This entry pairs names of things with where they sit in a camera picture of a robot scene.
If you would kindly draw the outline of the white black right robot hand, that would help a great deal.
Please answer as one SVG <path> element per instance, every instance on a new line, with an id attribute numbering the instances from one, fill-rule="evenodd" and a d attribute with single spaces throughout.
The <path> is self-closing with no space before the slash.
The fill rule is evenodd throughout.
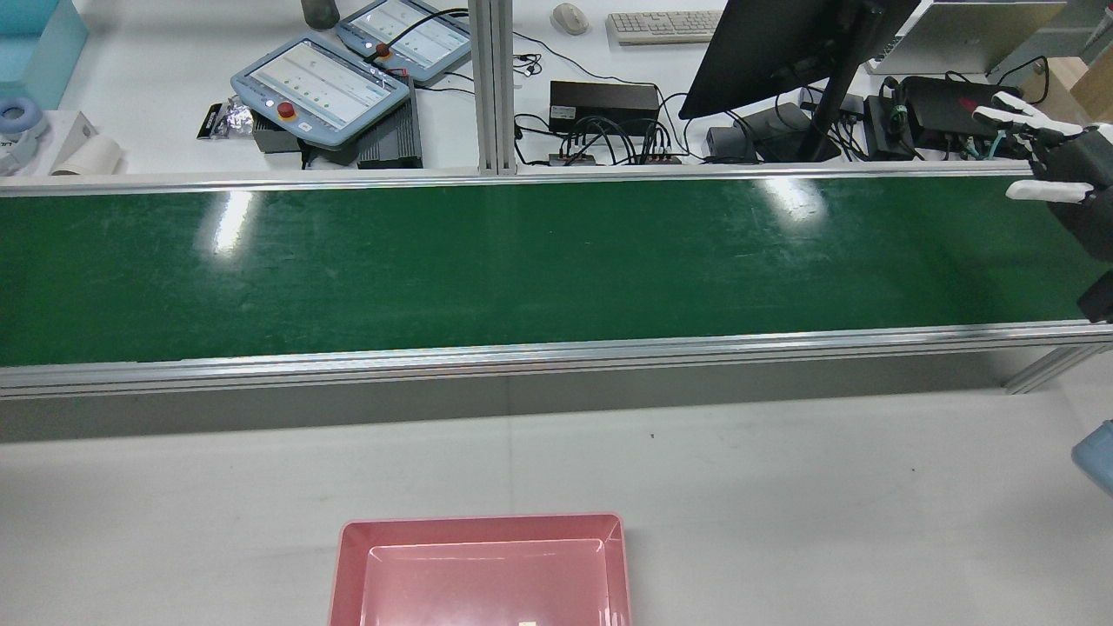
<path id="1" fill-rule="evenodd" d="M 1110 123 L 1062 123 L 1005 91 L 971 118 L 1030 141 L 1030 178 L 1009 184 L 1009 200 L 1046 203 L 1090 257 L 1112 260 Z"/>

